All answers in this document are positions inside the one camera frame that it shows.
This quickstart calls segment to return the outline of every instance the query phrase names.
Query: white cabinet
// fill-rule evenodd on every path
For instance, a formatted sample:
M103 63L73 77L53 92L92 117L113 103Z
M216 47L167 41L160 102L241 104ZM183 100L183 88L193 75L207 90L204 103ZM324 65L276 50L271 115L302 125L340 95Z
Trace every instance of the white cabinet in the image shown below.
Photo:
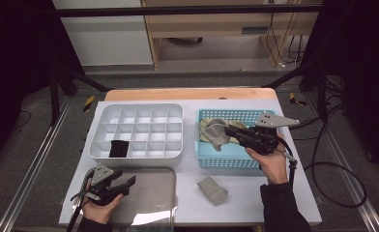
M141 7L139 0L53 0L56 9ZM63 17L84 67L152 65L143 16Z

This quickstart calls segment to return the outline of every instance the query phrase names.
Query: white compartment tray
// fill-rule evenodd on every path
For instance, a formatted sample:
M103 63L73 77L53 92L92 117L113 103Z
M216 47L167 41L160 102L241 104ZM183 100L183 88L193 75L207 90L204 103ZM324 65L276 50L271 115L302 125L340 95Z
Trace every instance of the white compartment tray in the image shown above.
M130 142L125 158L109 157L112 140ZM183 107L100 101L86 148L91 158L109 167L173 167L179 163L183 148Z

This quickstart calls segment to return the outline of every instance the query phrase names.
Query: gray cloth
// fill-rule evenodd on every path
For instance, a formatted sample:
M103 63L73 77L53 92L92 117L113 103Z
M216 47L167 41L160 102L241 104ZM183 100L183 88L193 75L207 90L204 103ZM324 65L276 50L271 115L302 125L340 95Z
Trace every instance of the gray cloth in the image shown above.
M201 134L204 135L219 152L220 146L228 144L231 139L230 136L225 134L225 127L228 127L225 121L222 119L213 119L201 130Z
M211 177L207 177L197 184L208 200L214 205L222 203L228 195L228 191L220 187Z

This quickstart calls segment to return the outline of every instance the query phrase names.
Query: black sleeve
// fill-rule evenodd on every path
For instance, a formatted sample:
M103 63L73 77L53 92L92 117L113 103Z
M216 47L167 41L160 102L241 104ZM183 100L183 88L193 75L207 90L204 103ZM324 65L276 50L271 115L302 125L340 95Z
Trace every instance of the black sleeve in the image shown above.
M266 232L311 231L306 219L299 213L295 195L289 183L261 186Z
M101 224L84 217L80 225L78 226L77 232L111 232L112 226L109 224Z

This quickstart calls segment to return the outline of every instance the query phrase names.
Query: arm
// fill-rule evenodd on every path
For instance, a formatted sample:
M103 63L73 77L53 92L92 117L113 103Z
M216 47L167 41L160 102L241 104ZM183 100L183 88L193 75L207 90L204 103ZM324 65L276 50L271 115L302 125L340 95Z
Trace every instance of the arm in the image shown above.
M112 226L108 224L111 212L120 204L123 194L118 195L112 202L105 206L99 206L84 198L83 215L84 218L78 226L77 232L112 231Z
M261 186L265 230L267 232L311 231L309 224L298 211L292 186L288 182L283 145L279 144L277 150L267 156L261 156L250 148L246 148L246 151L259 162L268 178L268 185Z

